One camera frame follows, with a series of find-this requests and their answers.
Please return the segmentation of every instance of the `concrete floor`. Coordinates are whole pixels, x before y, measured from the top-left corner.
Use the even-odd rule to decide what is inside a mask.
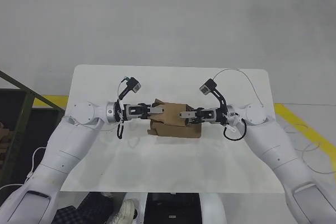
[[[0,69],[68,95],[78,64],[261,68],[274,102],[336,146],[336,0],[0,1]],[[321,151],[307,160],[331,169]],[[229,223],[293,223],[283,195],[222,198]]]

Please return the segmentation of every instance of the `white table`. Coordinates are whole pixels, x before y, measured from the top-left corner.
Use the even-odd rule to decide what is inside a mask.
[[[220,70],[80,65],[74,70],[66,114],[78,102],[115,101],[124,76],[133,76],[142,85],[138,93],[130,92],[124,98],[125,104],[151,104],[158,98],[194,108],[218,107],[218,100],[212,94],[204,96],[199,88]],[[267,113],[275,117],[267,72],[243,71]],[[228,104],[258,102],[249,81],[239,72],[223,72],[215,81]],[[101,132],[88,155],[69,174],[62,191],[283,193],[273,172],[245,141],[225,139],[220,125],[203,124],[200,139],[149,136],[148,128],[148,120],[135,119],[125,123],[122,140],[117,139],[116,130]]]

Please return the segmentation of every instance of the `plaid pants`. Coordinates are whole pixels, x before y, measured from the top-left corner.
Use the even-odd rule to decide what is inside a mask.
[[[112,213],[112,198],[89,192],[77,209],[69,206],[57,210],[52,224],[103,224]]]

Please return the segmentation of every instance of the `person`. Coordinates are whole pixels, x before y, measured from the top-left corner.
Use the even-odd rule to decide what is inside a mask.
[[[52,224],[105,224],[113,214],[114,202],[111,194],[89,192],[75,208],[68,206],[58,209]],[[131,224],[134,217],[134,201],[122,202],[119,212],[108,224]]]

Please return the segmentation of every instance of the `yellow floor stripe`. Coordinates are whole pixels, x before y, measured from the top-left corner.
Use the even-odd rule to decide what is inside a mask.
[[[299,130],[308,140],[318,145],[320,149],[330,157],[330,163],[333,171],[336,171],[336,147],[321,136],[317,131],[313,130],[308,124],[296,116],[291,110],[282,104],[274,104],[276,114],[280,115],[284,120]]]
[[[46,99],[50,100],[54,104],[58,105],[61,108],[66,108],[67,106],[67,101],[68,101],[68,96],[54,96],[54,95],[44,95]],[[39,99],[35,99],[34,101],[34,107],[44,107],[44,106],[49,106],[46,103],[42,102]]]

